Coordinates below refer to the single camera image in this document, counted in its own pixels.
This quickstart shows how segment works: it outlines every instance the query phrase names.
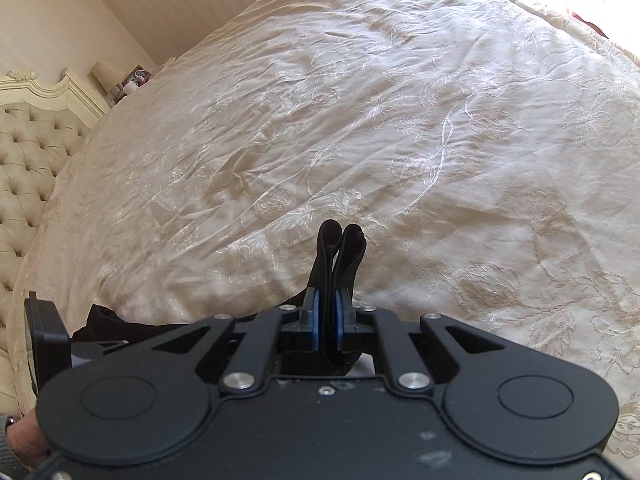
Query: headboard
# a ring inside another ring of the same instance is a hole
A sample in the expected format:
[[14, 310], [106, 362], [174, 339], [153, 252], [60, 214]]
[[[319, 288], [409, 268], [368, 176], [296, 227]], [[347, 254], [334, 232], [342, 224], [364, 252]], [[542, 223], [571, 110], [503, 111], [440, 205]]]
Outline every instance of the headboard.
[[53, 86], [34, 70], [0, 78], [0, 349], [15, 279], [56, 176], [108, 110], [70, 68]]

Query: lamp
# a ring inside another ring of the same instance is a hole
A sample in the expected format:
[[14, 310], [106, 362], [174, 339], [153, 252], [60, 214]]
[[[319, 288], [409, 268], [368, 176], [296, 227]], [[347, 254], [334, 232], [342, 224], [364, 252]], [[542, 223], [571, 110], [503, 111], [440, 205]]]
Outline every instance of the lamp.
[[105, 92], [116, 95], [122, 89], [122, 81], [127, 73], [107, 59], [101, 59], [91, 69], [91, 73], [100, 82]]

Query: metal pin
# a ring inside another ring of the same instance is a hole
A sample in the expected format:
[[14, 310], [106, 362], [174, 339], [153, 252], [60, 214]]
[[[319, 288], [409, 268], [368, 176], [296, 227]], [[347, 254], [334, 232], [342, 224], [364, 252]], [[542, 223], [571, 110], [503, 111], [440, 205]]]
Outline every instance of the metal pin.
[[429, 386], [431, 382], [430, 378], [428, 378], [425, 374], [421, 374], [420, 372], [407, 372], [402, 374], [398, 378], [398, 383], [400, 386], [404, 386], [409, 390], [419, 390], [420, 388], [426, 388]]
[[246, 372], [233, 372], [226, 375], [222, 382], [233, 390], [244, 390], [255, 384], [255, 377]]
[[324, 396], [330, 396], [335, 393], [335, 388], [333, 386], [320, 386], [318, 388], [318, 393]]

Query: cream wooden frame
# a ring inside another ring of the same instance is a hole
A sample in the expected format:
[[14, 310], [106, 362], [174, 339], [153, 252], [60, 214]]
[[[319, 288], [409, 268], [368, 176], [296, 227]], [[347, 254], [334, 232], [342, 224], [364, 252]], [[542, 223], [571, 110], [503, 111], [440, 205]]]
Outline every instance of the cream wooden frame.
[[27, 102], [44, 110], [68, 108], [89, 128], [110, 110], [104, 98], [69, 67], [53, 86], [41, 85], [37, 78], [35, 70], [9, 71], [0, 78], [0, 104]]

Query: bed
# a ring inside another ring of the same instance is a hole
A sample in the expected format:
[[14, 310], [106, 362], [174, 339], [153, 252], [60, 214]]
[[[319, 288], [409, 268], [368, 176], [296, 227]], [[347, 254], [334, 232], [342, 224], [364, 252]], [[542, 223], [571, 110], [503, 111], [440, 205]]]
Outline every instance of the bed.
[[357, 304], [437, 310], [601, 374], [640, 474], [638, 60], [520, 0], [259, 0], [124, 99], [56, 178], [22, 300], [70, 332], [256, 312], [318, 226], [369, 240]]
[[57, 175], [109, 110], [71, 68], [53, 86], [35, 70], [0, 78], [0, 413], [18, 413], [6, 318], [24, 255]]

